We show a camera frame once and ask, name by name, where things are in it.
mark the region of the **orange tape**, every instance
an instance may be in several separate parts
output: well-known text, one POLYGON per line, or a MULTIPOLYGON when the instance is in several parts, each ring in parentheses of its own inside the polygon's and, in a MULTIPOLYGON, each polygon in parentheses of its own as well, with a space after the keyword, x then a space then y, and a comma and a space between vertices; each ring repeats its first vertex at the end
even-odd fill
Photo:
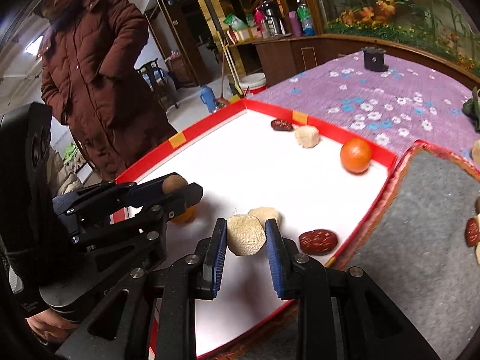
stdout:
POLYGON ((185 138, 185 135, 183 135, 183 132, 179 132, 175 134, 173 137, 169 138, 169 142, 172 145, 174 149, 177 149, 177 147, 180 147, 181 145, 185 144, 187 142, 187 139, 185 138))
POLYGON ((297 122, 298 124, 305 125, 308 122, 308 115, 303 114, 302 112, 292 111, 292 119, 294 122, 297 122))

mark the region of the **red tray border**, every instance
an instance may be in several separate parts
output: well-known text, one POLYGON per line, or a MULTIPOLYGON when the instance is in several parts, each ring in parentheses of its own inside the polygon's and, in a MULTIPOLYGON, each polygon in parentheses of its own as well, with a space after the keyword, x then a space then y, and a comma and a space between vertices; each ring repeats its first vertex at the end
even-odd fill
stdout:
MULTIPOLYGON (((142 157, 140 160, 134 163, 131 167, 129 167, 126 171, 124 171, 120 176, 118 176, 116 179, 117 183, 125 183, 125 182, 131 182, 131 181, 137 180, 138 178, 140 178, 140 176, 147 173, 151 168, 153 168, 159 162, 163 161, 165 158, 174 154, 174 152, 176 152, 179 148, 183 147, 185 144, 191 142, 192 140, 197 139, 201 135, 214 129, 219 124, 225 122, 229 118, 247 109, 260 112, 265 115, 270 115, 273 118, 284 119, 296 125, 315 126, 320 132, 320 135, 330 138, 332 140, 335 140, 341 144, 344 144, 345 142, 347 142, 348 140, 354 137, 365 139, 363 137, 360 137, 357 134, 354 134, 349 130, 345 130, 339 126, 333 125, 331 123, 327 123, 324 120, 318 119, 310 115, 302 114, 300 112, 292 111, 292 110, 282 108, 273 104, 260 103, 255 100, 242 99, 229 105, 228 107, 218 110, 217 112, 215 112, 214 114, 211 114, 210 116, 207 116, 205 119, 202 119, 199 122, 195 123, 194 125, 185 129, 184 131, 179 132, 174 137, 170 138, 169 140, 165 141, 164 143, 162 143, 161 145, 153 149, 151 152, 146 154, 144 157, 142 157)), ((383 194, 383 191, 386 188, 388 180, 395 168, 395 164, 397 162, 396 154, 377 145, 376 143, 373 143, 371 141, 369 141, 369 143, 372 147, 373 160, 377 161, 378 163, 382 164, 387 168, 387 180, 382 186, 382 189, 379 191, 377 198, 370 206, 370 209, 368 210, 368 212, 366 212, 366 214, 363 216, 362 220, 359 222, 359 224, 354 229, 352 234, 345 240, 342 246, 338 248, 334 256, 327 262, 326 266, 331 266, 335 262, 335 260, 337 259, 337 256, 339 256, 344 251, 344 249, 347 247, 349 242, 356 236, 356 234, 362 228, 363 224, 369 217, 369 214, 371 213, 372 209, 375 207, 381 195, 383 194)), ((126 209, 124 209, 114 213, 113 221, 120 222, 122 220, 125 220, 126 217, 127 217, 127 213, 126 213, 126 209)), ((294 301, 285 302, 282 306, 280 306, 278 309, 276 309, 274 312, 268 315, 267 318, 260 321, 257 325, 252 327, 247 332, 241 334, 231 342, 228 342, 225 345, 222 345, 211 352, 208 352, 203 354, 202 356, 199 356, 198 359, 199 360, 207 359, 208 357, 221 352, 226 347, 231 346, 235 342, 240 342, 243 337, 247 335, 251 335, 251 332, 259 329, 265 323, 267 323, 268 321, 278 316, 293 302, 294 301)), ((155 343, 157 341, 157 329, 158 329, 158 324, 157 324, 157 321, 154 320, 151 337, 150 337, 150 347, 153 352, 155 348, 155 343)))

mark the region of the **purple floral tablecloth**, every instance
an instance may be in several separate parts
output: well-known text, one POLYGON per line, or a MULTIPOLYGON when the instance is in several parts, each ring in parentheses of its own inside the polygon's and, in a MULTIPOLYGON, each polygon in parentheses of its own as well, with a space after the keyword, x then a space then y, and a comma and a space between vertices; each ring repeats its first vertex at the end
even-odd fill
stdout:
POLYGON ((415 140, 431 142, 471 162, 480 135, 462 113, 471 91, 420 64, 386 55, 390 69, 363 67, 362 52, 300 73, 255 99, 350 129, 401 157, 415 140))

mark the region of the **aquarium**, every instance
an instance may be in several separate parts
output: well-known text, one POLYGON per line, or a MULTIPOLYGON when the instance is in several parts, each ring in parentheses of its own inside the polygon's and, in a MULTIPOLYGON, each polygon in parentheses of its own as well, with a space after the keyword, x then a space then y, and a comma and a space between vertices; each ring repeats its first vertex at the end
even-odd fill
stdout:
POLYGON ((325 32, 406 44, 480 76, 480 36, 449 0, 319 0, 325 32))

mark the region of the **door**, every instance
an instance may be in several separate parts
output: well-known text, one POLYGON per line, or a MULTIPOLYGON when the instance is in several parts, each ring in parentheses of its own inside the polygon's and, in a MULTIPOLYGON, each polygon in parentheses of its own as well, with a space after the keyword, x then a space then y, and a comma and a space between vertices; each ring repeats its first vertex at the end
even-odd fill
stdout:
POLYGON ((197 40, 191 34, 187 20, 175 0, 157 0, 166 21, 172 30, 178 50, 185 61, 185 67, 197 85, 206 85, 211 81, 210 74, 198 51, 197 40))

